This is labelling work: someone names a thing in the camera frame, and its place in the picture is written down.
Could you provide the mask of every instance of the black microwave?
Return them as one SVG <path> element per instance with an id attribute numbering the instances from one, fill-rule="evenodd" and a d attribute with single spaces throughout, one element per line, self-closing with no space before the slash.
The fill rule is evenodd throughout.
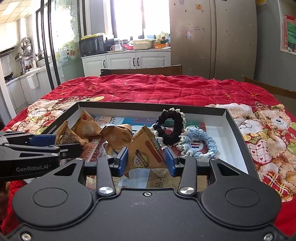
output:
<path id="1" fill-rule="evenodd" d="M 106 37 L 96 36 L 79 41 L 81 57 L 106 53 Z"/>

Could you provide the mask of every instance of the light blue crocheted toy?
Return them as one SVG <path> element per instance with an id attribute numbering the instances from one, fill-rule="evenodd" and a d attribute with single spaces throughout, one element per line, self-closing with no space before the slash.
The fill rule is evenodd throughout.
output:
<path id="1" fill-rule="evenodd" d="M 190 143 L 193 140 L 203 140 L 207 146 L 208 153 L 202 154 L 200 151 L 196 151 L 195 148 L 190 148 Z M 176 145 L 178 150 L 181 151 L 181 155 L 193 156 L 198 159 L 201 156 L 212 158 L 218 153 L 216 143 L 212 137 L 210 137 L 202 129 L 195 126 L 189 126 L 184 130 L 184 133 L 180 135 L 180 142 Z"/>

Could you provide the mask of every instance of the ceiling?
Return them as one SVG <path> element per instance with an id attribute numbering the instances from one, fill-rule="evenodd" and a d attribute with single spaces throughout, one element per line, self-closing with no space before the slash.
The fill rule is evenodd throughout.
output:
<path id="1" fill-rule="evenodd" d="M 17 21 L 40 8 L 40 0 L 0 0 L 0 25 Z M 2 15 L 10 2 L 19 2 L 11 14 Z"/>

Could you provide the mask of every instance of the bottle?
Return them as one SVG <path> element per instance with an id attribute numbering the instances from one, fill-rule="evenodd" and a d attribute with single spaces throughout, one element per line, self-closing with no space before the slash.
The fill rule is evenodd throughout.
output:
<path id="1" fill-rule="evenodd" d="M 36 69 L 37 68 L 37 64 L 36 64 L 36 60 L 33 59 L 33 68 Z"/>

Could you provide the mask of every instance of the crocheted hair tie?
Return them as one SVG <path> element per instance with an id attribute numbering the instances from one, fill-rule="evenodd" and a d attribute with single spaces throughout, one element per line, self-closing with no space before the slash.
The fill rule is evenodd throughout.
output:
<path id="1" fill-rule="evenodd" d="M 176 145 L 180 141 L 179 136 L 182 134 L 182 129 L 185 128 L 186 123 L 184 116 L 184 113 L 180 112 L 180 109 L 175 110 L 171 108 L 169 110 L 163 110 L 156 124 L 150 127 L 151 132 L 158 139 L 162 148 L 165 148 L 167 145 Z M 171 134 L 166 134 L 162 125 L 170 118 L 174 121 L 174 130 Z"/>
<path id="2" fill-rule="evenodd" d="M 203 140 L 207 146 L 208 153 L 202 154 L 200 151 L 196 151 L 195 148 L 191 148 L 190 143 L 193 140 Z M 181 151 L 181 155 L 193 156 L 196 159 L 200 157 L 212 158 L 218 153 L 218 149 L 216 143 L 212 137 L 210 137 L 206 132 L 202 129 L 189 126 L 184 130 L 184 133 L 180 135 L 180 142 L 176 146 L 179 151 Z"/>

